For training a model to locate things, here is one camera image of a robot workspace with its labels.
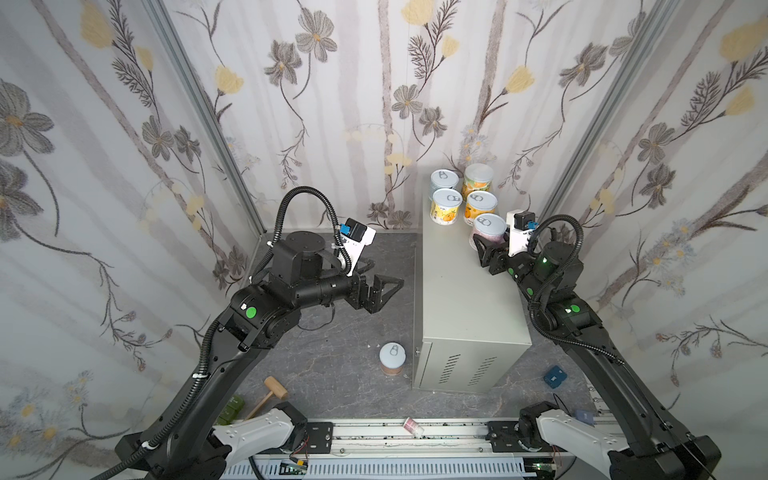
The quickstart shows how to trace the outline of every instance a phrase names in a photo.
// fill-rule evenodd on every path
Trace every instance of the black cable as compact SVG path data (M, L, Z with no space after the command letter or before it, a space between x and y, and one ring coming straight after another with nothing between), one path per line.
M312 194L323 202L323 205L328 211L328 217L331 219L331 224L333 225L333 239L336 241L336 248L341 251L341 255L344 258L344 268L342 270L342 275L349 272L349 269L352 266L352 259L349 258L349 254L347 253L346 248L342 247L343 243L341 241L341 233L339 232L339 219L336 217L336 211L333 209L333 205L331 205L330 200L328 200L328 197L323 195L323 192L317 190L316 188L296 187L289 191L285 197L283 197L283 201L280 202L280 206L277 208L275 231L272 235L272 241L270 242L270 249L266 252L259 264L256 265L256 269L253 271L252 276L256 276L261 270L263 270L263 268L270 262L270 260L272 260L272 255L274 255L272 248L278 241L280 241L280 238L283 235L283 221L285 220L286 212L288 211L288 204L298 194Z
M563 472L560 475L554 477L554 480L560 480L560 478L563 478L563 475L568 473L568 470L570 470L571 467L574 466L574 463L576 463L576 460L578 460L578 458L574 457L574 461L571 462L571 464L565 470L563 470Z
M118 463L114 467L105 470L99 475L96 475L91 480L107 480L108 478L112 478L118 473L124 471L126 468L130 468L131 466L135 465L136 462L143 459L147 453L156 449L166 439L166 437L168 437L168 434L170 434L170 431L174 428L174 426L176 426L176 424L187 414L187 411L195 403L197 396L200 395L200 391L207 381L210 344L213 341L214 333L219 326L219 319L222 315L223 312L208 326L208 330L205 332L203 341L200 344L200 359L197 361L197 368L195 370L197 377L194 379L192 386L187 392L187 396L184 398L181 405L179 405L179 408L170 418L170 420L168 420L163 428L147 442L147 446L149 448L145 448L144 446L139 447L135 452L131 454L131 456Z
M563 399L561 399L560 396L558 396L557 393L552 393L552 396L554 396L554 403L555 404L560 405L562 403L563 404L563 409L565 410L565 413L567 413L569 417L573 416L573 415L571 415L571 410L569 410L568 407L565 406L565 402L563 402Z
M629 368L627 368L627 366L626 366L626 365L622 365L622 366L624 367L624 369L625 369L625 370L627 370L627 374L629 375L630 379L632 379L632 382L634 383L635 387L637 387L637 390L640 392L640 395L643 397L643 400L644 400L644 401L645 401L645 402L648 404L648 406L650 407L650 410L651 410L651 411L654 413L654 415L656 416L656 418L658 418L660 421L664 422L664 421L663 421L663 419L661 418L661 415L659 415L659 412L657 412L657 411L656 411L656 408L654 407L654 404L650 402L650 400L648 399L648 397L645 395L645 392L644 392L644 391L643 391L643 389L640 387L640 384L639 384L639 383L637 382L637 380L635 380L635 379L634 379L634 377L632 376L632 372L630 372ZM685 442L681 441L681 440L680 440L680 437L678 437L678 436L675 434L675 432L673 432L673 431L672 431L672 429L671 429L671 428L667 427L667 431L670 433L670 435L672 435L672 438L675 440L675 442L677 442L677 443L679 443L680 445L682 445L682 446L683 446L683 448L686 450L686 452L688 452L688 455L690 455L691 457L693 457L693 458L694 458L694 460L696 460L696 462L697 462L699 465L701 465L701 468L703 468L703 469L704 469L704 471L707 473L707 475L709 475L709 476L710 476L710 478L712 478L712 480L717 480L717 477L715 477L714 475L712 475L712 472L711 472L711 471L710 471L710 470L707 468L707 466L706 466L706 465L705 465L705 464L704 464L704 463L703 463L701 460L699 460L699 458L698 458L697 456L695 456L695 455L694 455L694 453L693 453L693 452L692 452L692 451L691 451L691 450L688 448L688 445L685 445Z
M555 343L565 343L567 345L573 345L573 346L580 346L585 349L592 350L593 352L602 353L609 359L613 360L614 362L618 363L619 365L624 365L624 360L619 358L618 355L608 352L606 349L602 349L597 345L593 345L589 342L583 342L581 340L572 340L572 339L566 339L561 336L552 335L548 331L544 329L541 324L538 322L538 314L541 310L546 309L546 304L541 303L541 295L544 293L544 291L549 288L549 286L557 280L562 274L565 272L565 270L573 263L574 260L578 258L579 250L581 250L581 245L584 242L584 230L581 228L581 225L578 223L578 221L573 218L570 215L552 215L547 220L544 220L539 224L538 227L536 227L536 230L531 234L531 238L528 240L528 253L530 255L533 255L534 249L536 248L536 245L538 243L538 236L541 235L541 232L544 231L544 228L549 225L550 223L554 223L556 221L562 220L564 222L568 222L573 228L574 233L576 233L576 241L574 242L574 246L571 249L571 253L568 254L568 258L565 259L565 261L558 266L558 268L552 272L543 282L541 282L541 285L536 290L536 292L533 294L533 297L531 298L531 302L528 305L528 316L531 320L531 324L533 325L534 329L539 333L539 335L543 336L546 339L551 340Z
M253 470L256 478L259 480L266 480L263 475L261 475L261 472L259 472L259 467L256 465L256 460L253 459L253 456L248 457L248 462L250 463L250 469Z

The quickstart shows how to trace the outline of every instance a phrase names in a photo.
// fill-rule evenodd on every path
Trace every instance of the yellow flower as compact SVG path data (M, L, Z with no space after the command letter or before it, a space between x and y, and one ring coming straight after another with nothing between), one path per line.
M752 88L745 85L740 88L740 92L728 102L725 108L726 115L741 115L752 110L755 106L755 96L752 95Z
M147 221L154 222L157 220L157 211L155 211L154 208L147 208L147 211L144 212L144 218L146 218Z
M149 48L136 47L136 56L139 57L139 61L149 71L152 71L154 67L154 58L152 58L152 51Z
M446 35L442 39L442 56L450 57L458 50L458 40L451 35Z
M45 430L43 430L43 438L48 440L49 442L53 440L53 438L58 433L58 429L56 427L48 427Z
M216 68L216 86L222 93L236 94L243 87L243 79L229 68L219 65Z
M435 0L411 0L401 10L402 17L411 25L425 25L432 18Z
M747 57L768 35L768 18L755 23L746 23L723 36L720 54L728 61L739 61Z
M607 188L600 190L600 203L603 204L606 215L611 215L614 212L614 195Z
M205 197L202 195L195 195L187 202L187 215L194 215L199 209L203 208L205 204Z
M138 223L136 223L136 227L138 227L139 230L141 230L144 233L149 234L149 222L146 220L139 220Z
M112 45L112 28L98 7L90 2L83 4L80 14L80 36L96 48Z
M520 65L512 72L504 89L508 93L517 94L533 85L534 81L531 70L525 65Z

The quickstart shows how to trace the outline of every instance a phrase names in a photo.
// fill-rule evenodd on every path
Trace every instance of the gray flower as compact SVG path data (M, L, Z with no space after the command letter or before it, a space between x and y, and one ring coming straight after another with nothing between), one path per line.
M674 128L667 128L664 122L655 124L648 131L648 138L641 139L637 144L643 149L637 159L641 162L650 160L652 164L661 162L666 156L662 147L672 141L672 135Z
M296 70L301 66L301 57L296 52L296 46L287 41L277 43L272 40L272 51L270 58L274 60L275 65L264 68L264 73L270 76L272 85L279 85L283 76L292 84L296 84Z
M403 228L408 228L411 226L411 212L404 212L402 210L397 210L395 213L392 214L392 219L390 221L390 224L392 225L392 228L395 230L401 230Z
M378 218L386 218L387 212L389 212L389 207L387 207L384 202L371 204L371 213L368 214L368 218L372 218L374 220Z
M176 145L179 147L179 152L187 154L187 159L189 159L190 163L192 163L195 154L198 157L200 156L200 141L192 140L190 132L183 125L179 125L179 129L174 134L174 137L176 137Z
M241 252L237 245L232 246L230 252L230 268L232 269L232 275L240 275L245 270L245 253Z
M444 124L441 124L441 120L442 113L440 112L440 107L425 108L422 112L422 116L419 119L419 123L424 125L424 131L422 132L422 135L427 135L434 131L436 136L442 137L442 132L448 130L448 127L446 127Z
M0 160L0 242L19 238L16 215L37 215L43 211L37 202L22 192L27 174Z
M40 132L52 128L50 118L29 111L26 92L0 80L0 155L18 155L24 144L39 154L50 154L53 144Z
M656 208L667 202L667 199L664 198L664 189L672 188L675 173L676 170L670 170L665 164L660 164L648 172L648 185L640 190L640 195L650 195L649 208Z
M422 110L422 102L415 100L418 95L417 88L416 85L411 85L410 88L407 85L400 85L395 90L397 103L392 106L392 110L400 111L400 118L403 120L408 118L409 114L418 114Z
M576 80L580 86L585 86L589 79L589 74L593 70L603 68L605 65L605 51L608 49L605 45L594 45L590 42L584 47L579 55L576 55L578 65L572 68L565 68L560 72L560 86L566 87L573 80Z
M608 54L613 57L617 57L619 55L624 57L624 55L629 51L629 48L632 46L632 42L634 41L635 36L637 36L637 33L640 31L640 27L643 25L644 21L645 12L640 12L637 17L632 18L632 21L629 22L629 26L627 27L629 36L616 37L614 39L614 43L611 45L611 49L608 50Z
M336 43L328 38L333 33L333 22L328 15L317 10L314 17L307 8L301 9L299 25L309 33L296 34L296 46L304 53L315 52L315 58L325 62L328 60L328 51L336 51Z
M227 286L227 275L230 274L230 269L223 260L216 260L216 266L214 267L214 278L219 280L219 290L224 290Z
M149 116L149 121L141 124L141 136L145 142L152 145L152 156L157 158L163 155L166 161L170 159L169 147L174 146L174 136L169 131L160 131L160 125L154 115Z

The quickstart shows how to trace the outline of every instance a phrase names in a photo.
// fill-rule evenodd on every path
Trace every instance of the gray floor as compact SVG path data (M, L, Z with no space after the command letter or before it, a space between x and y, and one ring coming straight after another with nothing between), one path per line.
M336 317L328 326L315 332L297 328L288 332L238 390L246 400L244 412L269 392L263 384L267 376L280 381L289 392L288 400L315 419L518 416L522 407L552 401L553 392L571 410L594 410L581 370L531 326L532 347L487 394L411 390L411 358L406 360L403 374L384 375L378 346L398 342L412 351L415 240L414 233L376 236L363 252L376 262L369 278L374 273L403 278L403 289L376 315L338 302ZM300 325L313 328L330 318L330 309L316 306L304 311ZM568 374L556 390L541 379L553 365ZM265 409L276 403L270 400Z

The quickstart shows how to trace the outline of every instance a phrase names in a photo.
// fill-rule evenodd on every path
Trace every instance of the wall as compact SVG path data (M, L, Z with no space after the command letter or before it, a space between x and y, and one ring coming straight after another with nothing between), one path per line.
M558 212L585 227L578 292L715 474L765 478L768 8L688 0Z
M397 229L418 226L432 171L478 161L500 211L540 210L652 2L165 5L267 223L308 184ZM287 225L323 222L295 203Z
M0 463L90 478L186 380L257 237L141 4L3 2L0 43Z

